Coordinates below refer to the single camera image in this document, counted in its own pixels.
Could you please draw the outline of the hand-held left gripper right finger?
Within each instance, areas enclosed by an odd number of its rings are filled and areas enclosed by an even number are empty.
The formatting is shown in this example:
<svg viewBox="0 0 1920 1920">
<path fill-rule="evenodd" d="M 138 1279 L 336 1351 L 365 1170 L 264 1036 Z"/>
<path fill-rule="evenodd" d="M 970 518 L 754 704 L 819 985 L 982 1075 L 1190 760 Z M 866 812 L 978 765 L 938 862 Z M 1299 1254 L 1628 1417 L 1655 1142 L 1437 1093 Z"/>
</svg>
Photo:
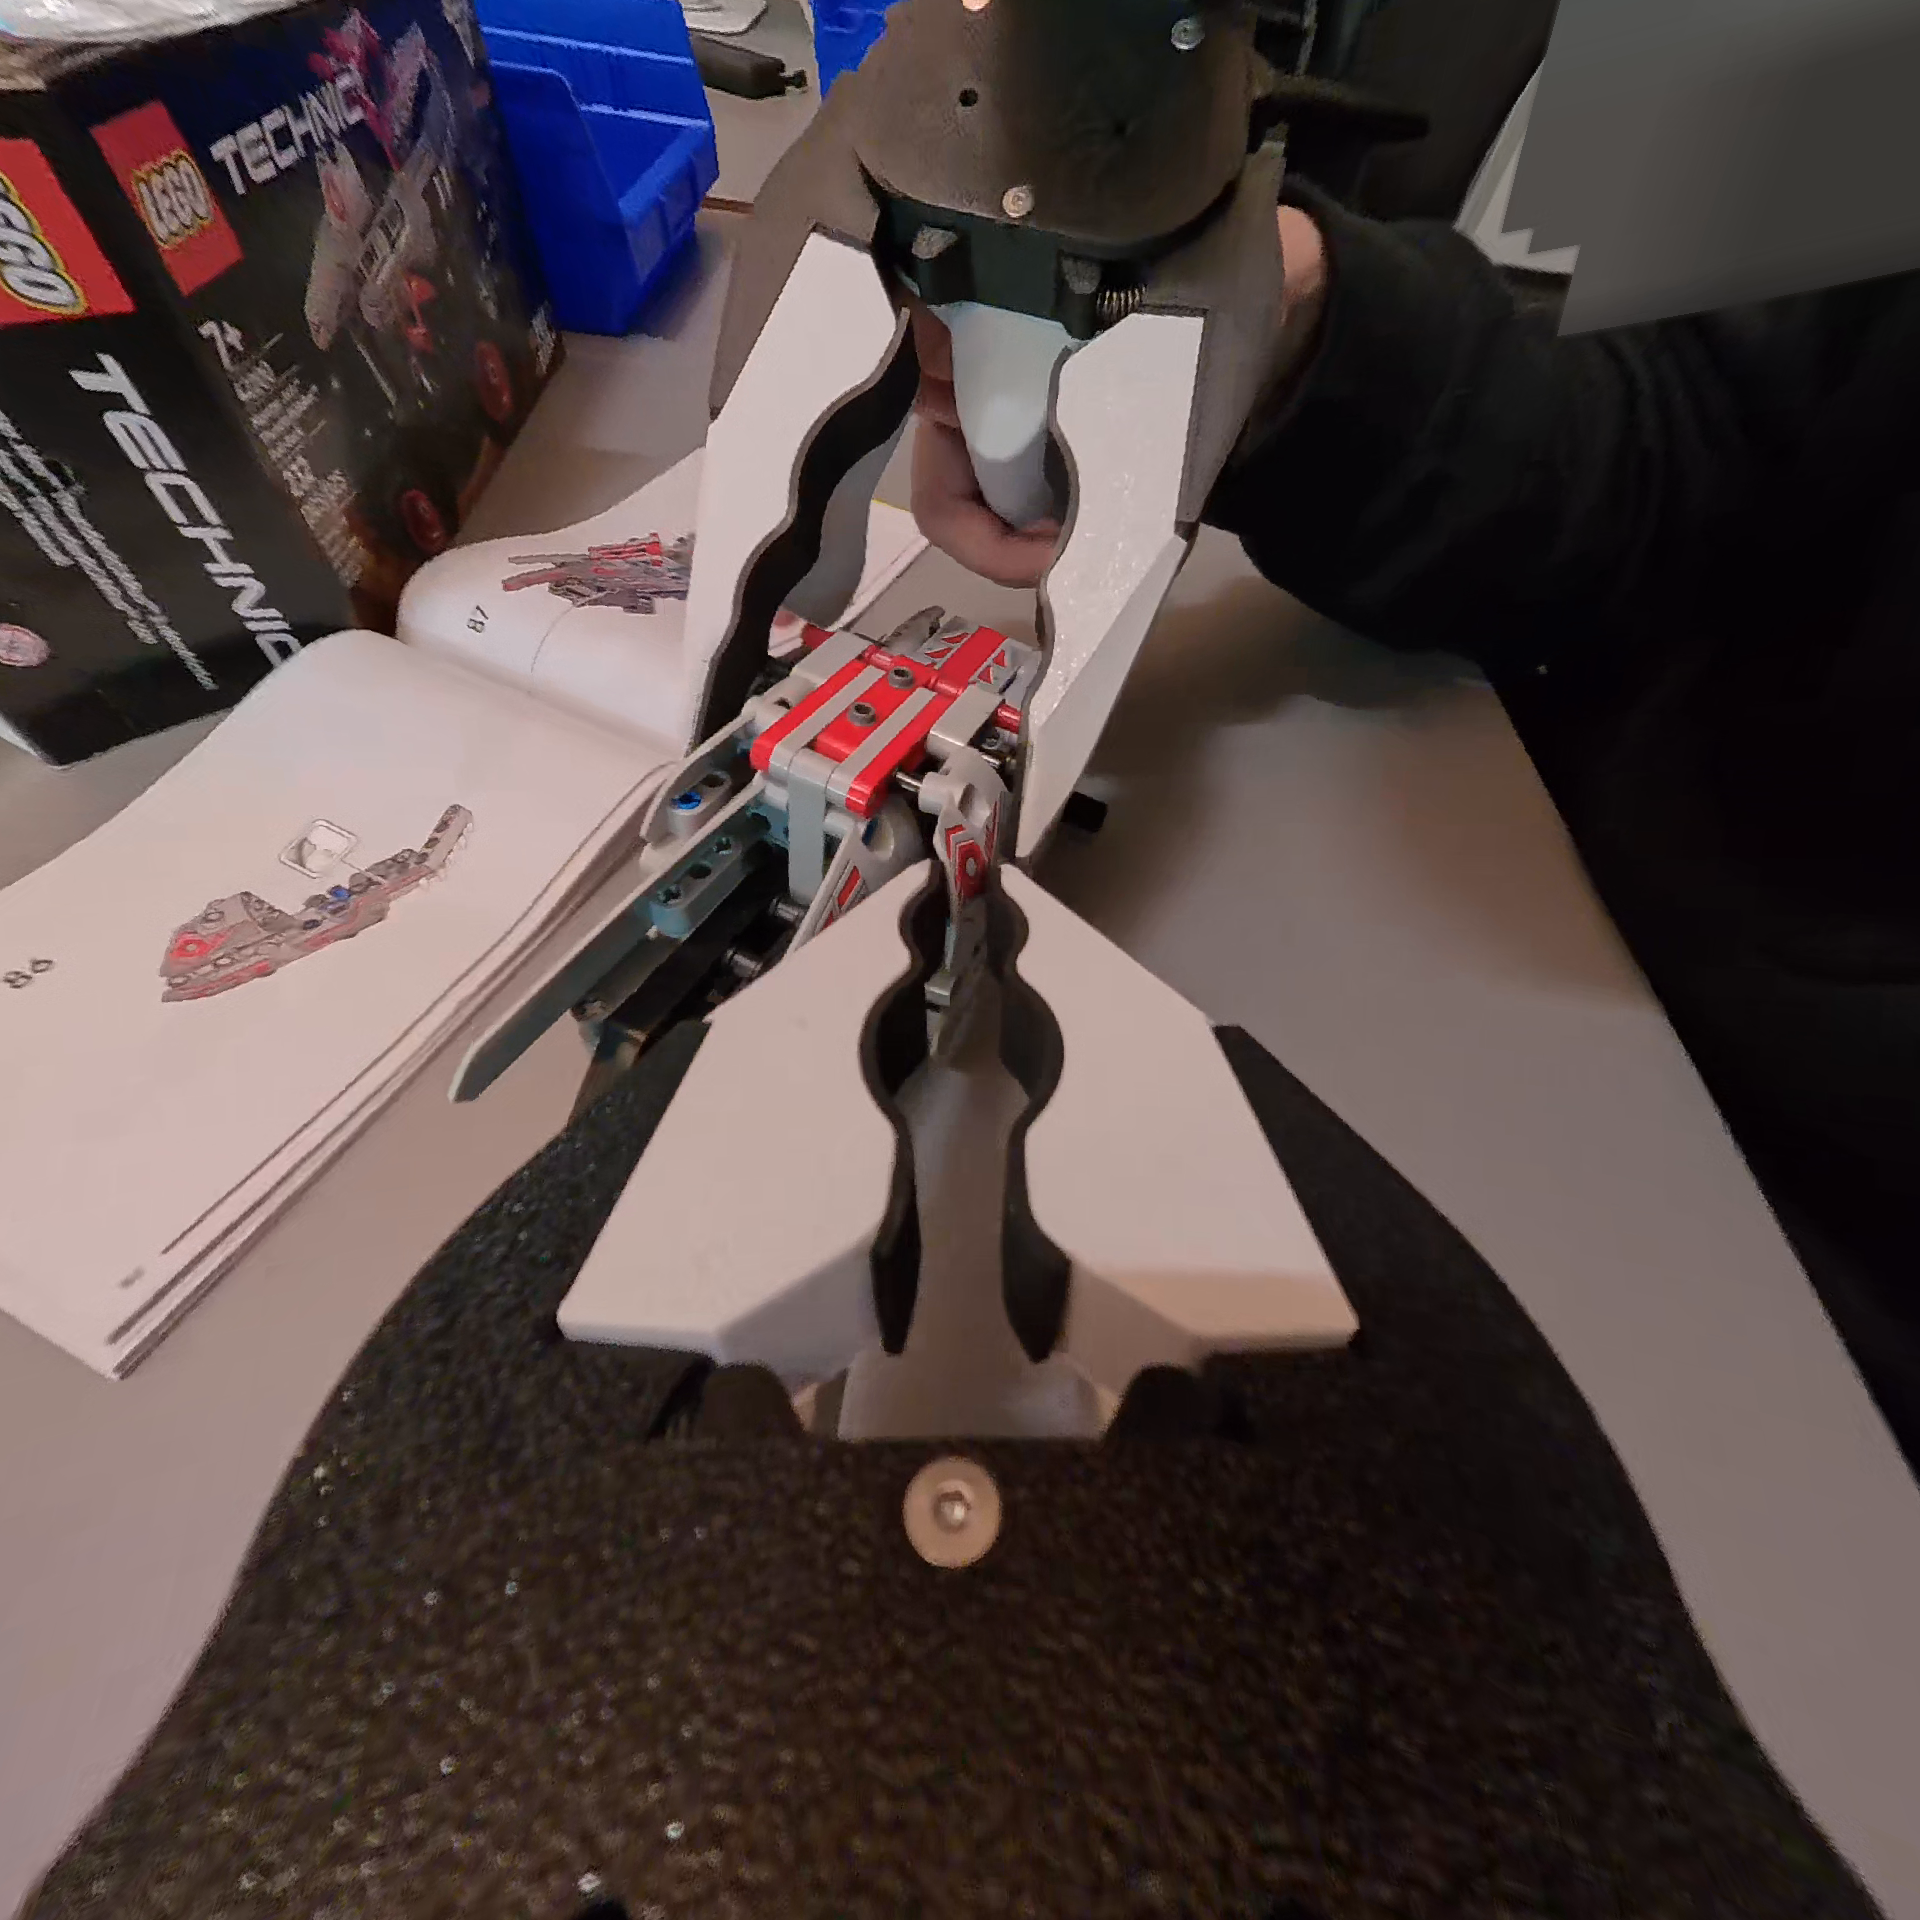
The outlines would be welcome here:
<svg viewBox="0 0 1920 1920">
<path fill-rule="evenodd" d="M 1359 1318 L 1227 1035 L 1006 868 L 991 898 L 1006 1319 L 1037 1364 L 1126 1397 L 1154 1369 L 1344 1350 Z"/>
</svg>

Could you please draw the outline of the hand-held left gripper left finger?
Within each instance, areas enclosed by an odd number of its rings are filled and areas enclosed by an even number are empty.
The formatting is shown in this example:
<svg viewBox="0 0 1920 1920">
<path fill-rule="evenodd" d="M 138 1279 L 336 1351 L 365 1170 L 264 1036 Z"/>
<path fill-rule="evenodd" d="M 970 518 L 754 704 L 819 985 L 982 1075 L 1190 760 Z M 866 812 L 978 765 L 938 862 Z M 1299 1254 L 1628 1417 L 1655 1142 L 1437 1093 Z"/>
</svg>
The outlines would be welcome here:
<svg viewBox="0 0 1920 1920">
<path fill-rule="evenodd" d="M 563 1294 L 567 1339 L 761 1364 L 787 1388 L 881 1344 L 897 1131 L 859 1044 L 890 989 L 924 1011 L 904 930 L 920 907 L 940 911 L 929 862 L 711 1014 Z"/>
</svg>

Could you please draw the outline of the person's right hand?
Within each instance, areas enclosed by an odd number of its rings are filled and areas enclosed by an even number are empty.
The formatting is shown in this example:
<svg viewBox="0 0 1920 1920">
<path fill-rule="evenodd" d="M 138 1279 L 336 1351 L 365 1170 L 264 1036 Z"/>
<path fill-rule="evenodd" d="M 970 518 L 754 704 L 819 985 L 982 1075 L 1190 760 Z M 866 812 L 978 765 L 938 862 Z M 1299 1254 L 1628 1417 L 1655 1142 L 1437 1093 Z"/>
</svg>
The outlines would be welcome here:
<svg viewBox="0 0 1920 1920">
<path fill-rule="evenodd" d="M 908 301 L 920 371 L 911 512 L 932 547 L 975 577 L 1030 592 L 1043 579 L 1064 536 L 1056 518 L 1009 525 L 982 493 L 962 435 L 947 326 L 924 301 Z"/>
</svg>

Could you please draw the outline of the person's right forearm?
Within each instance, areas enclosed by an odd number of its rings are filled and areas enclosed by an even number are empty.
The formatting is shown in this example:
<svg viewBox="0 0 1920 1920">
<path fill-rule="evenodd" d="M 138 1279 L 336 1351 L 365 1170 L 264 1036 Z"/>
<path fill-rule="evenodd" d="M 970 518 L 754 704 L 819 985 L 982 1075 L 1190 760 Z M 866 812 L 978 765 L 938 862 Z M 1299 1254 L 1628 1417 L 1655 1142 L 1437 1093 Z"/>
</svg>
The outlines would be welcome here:
<svg viewBox="0 0 1920 1920">
<path fill-rule="evenodd" d="M 1209 520 L 1494 675 L 1722 644 L 1916 690 L 1917 279 L 1560 334 L 1458 229 L 1282 191 L 1283 337 Z"/>
</svg>

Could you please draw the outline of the white instruction booklet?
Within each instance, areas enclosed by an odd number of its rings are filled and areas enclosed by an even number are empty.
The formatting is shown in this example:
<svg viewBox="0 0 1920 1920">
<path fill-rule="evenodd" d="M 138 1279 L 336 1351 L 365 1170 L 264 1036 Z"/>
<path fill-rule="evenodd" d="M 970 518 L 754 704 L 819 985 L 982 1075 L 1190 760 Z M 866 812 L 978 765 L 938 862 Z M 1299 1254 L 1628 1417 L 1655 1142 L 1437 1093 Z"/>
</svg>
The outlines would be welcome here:
<svg viewBox="0 0 1920 1920">
<path fill-rule="evenodd" d="M 636 859 L 702 449 L 430 563 L 4 889 L 4 1313 L 121 1377 Z"/>
</svg>

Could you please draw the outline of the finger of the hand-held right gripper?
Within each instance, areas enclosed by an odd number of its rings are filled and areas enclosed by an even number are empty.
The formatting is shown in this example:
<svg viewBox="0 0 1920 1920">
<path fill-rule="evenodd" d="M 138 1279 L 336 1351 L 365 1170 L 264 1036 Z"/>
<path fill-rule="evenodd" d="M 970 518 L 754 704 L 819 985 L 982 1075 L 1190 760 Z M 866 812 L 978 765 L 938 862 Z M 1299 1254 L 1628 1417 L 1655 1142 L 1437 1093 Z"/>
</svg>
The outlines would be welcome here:
<svg viewBox="0 0 1920 1920">
<path fill-rule="evenodd" d="M 869 497 L 827 539 L 835 490 L 884 464 L 916 399 L 916 344 L 873 253 L 812 232 L 707 425 L 680 676 L 680 742 L 746 703 L 772 621 L 834 556 L 846 597 L 864 566 Z"/>
<path fill-rule="evenodd" d="M 1065 812 L 1172 579 L 1205 321 L 1136 313 L 1072 353 L 1052 433 L 1072 480 L 1065 537 L 1040 593 L 1043 675 L 1022 726 L 1017 862 Z"/>
</svg>

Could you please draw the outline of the person's black clothing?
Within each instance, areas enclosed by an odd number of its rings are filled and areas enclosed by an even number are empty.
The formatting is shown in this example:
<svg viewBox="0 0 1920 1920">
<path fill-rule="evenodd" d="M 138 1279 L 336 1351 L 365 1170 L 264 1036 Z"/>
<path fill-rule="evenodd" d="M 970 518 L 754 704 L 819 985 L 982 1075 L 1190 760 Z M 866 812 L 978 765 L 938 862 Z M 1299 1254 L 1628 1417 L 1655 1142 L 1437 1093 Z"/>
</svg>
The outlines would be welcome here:
<svg viewBox="0 0 1920 1920">
<path fill-rule="evenodd" d="M 1916 1465 L 1916 272 L 1545 371 L 1524 732 Z"/>
</svg>

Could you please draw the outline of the toy brick truck model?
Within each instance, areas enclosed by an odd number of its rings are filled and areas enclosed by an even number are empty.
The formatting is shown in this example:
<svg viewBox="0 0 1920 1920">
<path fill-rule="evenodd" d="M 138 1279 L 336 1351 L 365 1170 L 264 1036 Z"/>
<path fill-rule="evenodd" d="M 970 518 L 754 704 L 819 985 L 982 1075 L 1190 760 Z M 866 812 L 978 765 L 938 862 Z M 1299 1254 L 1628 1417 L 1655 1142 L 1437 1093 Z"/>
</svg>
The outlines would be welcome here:
<svg viewBox="0 0 1920 1920">
<path fill-rule="evenodd" d="M 1069 667 L 1012 637 L 929 608 L 873 641 L 805 628 L 787 672 L 728 728 L 674 766 L 611 886 L 563 956 L 540 960 L 516 1005 L 452 1071 L 473 1102 L 563 1016 L 599 1059 L 639 1059 L 700 1028 L 781 962 L 929 862 L 938 876 L 924 988 L 930 1049 L 955 1049 L 979 985 L 1000 989 L 1000 1059 L 1034 1100 L 1061 1067 L 1061 1031 L 1014 970 L 1014 930 L 991 886 L 1012 866 L 1027 734 L 1067 713 L 1042 816 L 1073 816 L 1081 775 L 1132 671 L 1143 630 L 1116 628 Z"/>
</svg>

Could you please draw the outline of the black toy set box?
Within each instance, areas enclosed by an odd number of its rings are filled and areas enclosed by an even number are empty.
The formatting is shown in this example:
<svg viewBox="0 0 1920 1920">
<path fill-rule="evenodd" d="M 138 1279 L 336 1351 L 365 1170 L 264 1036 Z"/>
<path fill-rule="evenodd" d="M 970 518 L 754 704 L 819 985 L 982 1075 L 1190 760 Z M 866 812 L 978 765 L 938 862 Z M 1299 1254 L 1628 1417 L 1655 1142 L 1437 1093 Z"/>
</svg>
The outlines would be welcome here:
<svg viewBox="0 0 1920 1920">
<path fill-rule="evenodd" d="M 473 4 L 4 4 L 4 742 L 386 632 L 557 358 Z"/>
</svg>

